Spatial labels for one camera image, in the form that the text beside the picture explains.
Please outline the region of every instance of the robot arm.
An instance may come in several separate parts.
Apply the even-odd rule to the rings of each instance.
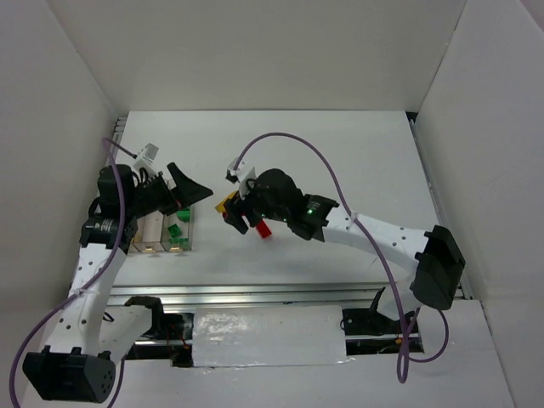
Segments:
[[[174,163],[167,165],[175,183],[169,189],[162,173],[151,168],[155,153],[155,146],[148,145],[136,158],[136,165],[148,176],[138,185],[134,185],[131,167],[117,166],[124,198],[123,223],[113,170],[104,167],[100,171],[99,197],[91,204],[82,226],[79,260],[70,289],[70,296],[76,294],[77,298],[58,317],[44,349],[27,353],[23,362],[23,372],[44,400],[104,402],[113,388],[116,363],[138,337],[160,330],[164,313],[161,300],[155,297],[132,297],[124,307],[108,309],[110,319],[103,321],[117,272],[136,234],[137,219],[154,211],[171,215],[212,194],[187,178]],[[114,248],[120,224],[124,224],[121,241]],[[111,262],[101,272],[113,251]],[[98,274],[99,279],[82,289]]]
[[[266,218],[286,223],[305,240],[344,244],[374,253],[371,243],[354,223],[357,218],[371,232],[385,258],[410,272],[406,279],[397,282],[406,313],[423,304],[440,310],[451,307],[465,260],[448,229],[436,225],[432,232],[426,232],[363,214],[349,214],[334,200],[304,195],[292,178],[279,169],[267,170],[256,177],[254,168],[245,162],[236,170],[232,166],[227,179],[240,186],[224,202],[224,220],[242,234],[248,230],[243,217],[251,227]],[[399,319],[390,287],[379,292],[373,304],[380,315]]]

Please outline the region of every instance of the white table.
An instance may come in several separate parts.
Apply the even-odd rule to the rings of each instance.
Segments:
[[[234,186],[226,167],[261,133],[295,133],[317,146],[335,169],[353,210],[406,227],[437,223],[417,149],[404,112],[197,111],[131,112],[122,144],[137,151],[160,148],[155,167],[167,174],[176,162],[190,178],[214,191],[197,204],[194,251],[181,255],[130,255],[116,286],[322,284],[383,282],[376,256],[353,248],[303,241],[284,224],[270,222],[271,241],[255,231],[240,235],[215,205]],[[120,163],[130,158],[117,155]],[[258,173],[278,167],[303,192],[337,199],[319,158],[290,139],[267,139],[248,152]],[[402,277],[402,269],[394,269]]]

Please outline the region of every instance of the yellow block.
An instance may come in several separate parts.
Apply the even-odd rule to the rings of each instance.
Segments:
[[[237,192],[238,190],[234,190],[232,193],[227,195],[217,206],[215,206],[215,211],[217,211],[220,214],[226,213],[227,210],[224,209],[224,202],[234,197]]]

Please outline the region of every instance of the green block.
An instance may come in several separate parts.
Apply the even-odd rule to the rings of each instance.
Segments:
[[[181,229],[176,224],[170,225],[168,232],[172,238],[178,238],[182,234]]]
[[[183,210],[179,210],[178,212],[176,212],[176,215],[178,216],[178,219],[180,221],[188,223],[190,220],[190,209],[184,208]]]

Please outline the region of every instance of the red object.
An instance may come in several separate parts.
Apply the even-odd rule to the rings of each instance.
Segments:
[[[261,222],[258,223],[255,226],[255,229],[257,230],[258,234],[261,235],[261,238],[268,238],[272,235],[272,231],[270,231],[269,226],[264,222],[263,219],[261,219]]]

